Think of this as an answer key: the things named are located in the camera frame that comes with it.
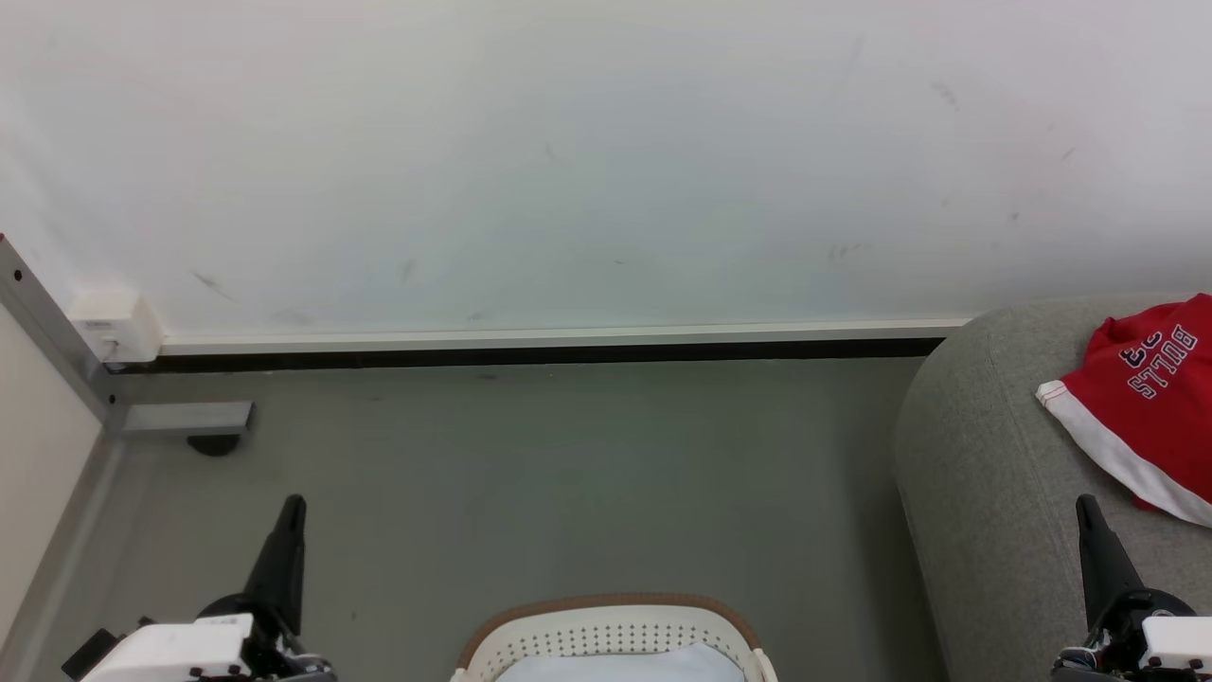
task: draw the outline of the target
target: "laundry basket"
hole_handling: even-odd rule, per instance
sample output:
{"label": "laundry basket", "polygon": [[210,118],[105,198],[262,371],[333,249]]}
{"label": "laundry basket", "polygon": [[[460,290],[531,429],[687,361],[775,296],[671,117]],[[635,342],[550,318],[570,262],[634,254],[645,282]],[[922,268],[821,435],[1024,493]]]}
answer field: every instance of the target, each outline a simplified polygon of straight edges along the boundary
{"label": "laundry basket", "polygon": [[451,682],[494,682],[526,657],[657,654],[707,644],[745,682],[778,682],[753,627],[727,606],[696,595],[601,595],[541,602],[485,623]]}

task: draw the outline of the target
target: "white cloth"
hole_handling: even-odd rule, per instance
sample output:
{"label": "white cloth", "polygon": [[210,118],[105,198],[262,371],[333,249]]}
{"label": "white cloth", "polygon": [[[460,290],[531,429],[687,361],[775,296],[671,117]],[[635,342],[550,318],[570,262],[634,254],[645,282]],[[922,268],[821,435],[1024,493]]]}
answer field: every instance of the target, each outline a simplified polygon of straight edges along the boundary
{"label": "white cloth", "polygon": [[497,682],[745,682],[728,657],[703,643],[659,654],[530,657]]}

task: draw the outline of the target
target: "black caster wheel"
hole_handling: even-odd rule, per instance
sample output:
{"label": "black caster wheel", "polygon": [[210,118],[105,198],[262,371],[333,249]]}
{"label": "black caster wheel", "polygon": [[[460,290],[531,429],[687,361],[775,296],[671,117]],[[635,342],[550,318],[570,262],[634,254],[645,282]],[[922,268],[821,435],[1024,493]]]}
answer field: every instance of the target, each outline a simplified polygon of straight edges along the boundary
{"label": "black caster wheel", "polygon": [[230,436],[188,436],[185,443],[194,452],[208,458],[225,458],[240,445],[240,435]]}

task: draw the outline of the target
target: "gray fabric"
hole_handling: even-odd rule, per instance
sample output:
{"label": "gray fabric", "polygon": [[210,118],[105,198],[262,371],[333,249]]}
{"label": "gray fabric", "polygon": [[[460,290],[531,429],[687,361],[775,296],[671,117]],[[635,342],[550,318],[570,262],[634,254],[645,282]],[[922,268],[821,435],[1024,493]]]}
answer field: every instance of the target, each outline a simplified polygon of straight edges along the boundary
{"label": "gray fabric", "polygon": [[1147,585],[1212,613],[1212,532],[1132,505],[1035,401],[1093,329],[1166,297],[984,315],[922,366],[896,432],[898,483],[953,682],[1047,678],[1085,635],[1074,503],[1092,493]]}

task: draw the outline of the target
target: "white wall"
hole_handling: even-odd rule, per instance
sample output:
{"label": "white wall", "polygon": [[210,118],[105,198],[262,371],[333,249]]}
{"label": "white wall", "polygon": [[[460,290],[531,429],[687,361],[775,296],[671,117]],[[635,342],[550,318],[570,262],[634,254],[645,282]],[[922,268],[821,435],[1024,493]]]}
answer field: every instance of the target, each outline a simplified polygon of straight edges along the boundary
{"label": "white wall", "polygon": [[101,423],[0,305],[0,643]]}
{"label": "white wall", "polygon": [[0,224],[170,337],[1212,282],[1205,0],[5,0]]}

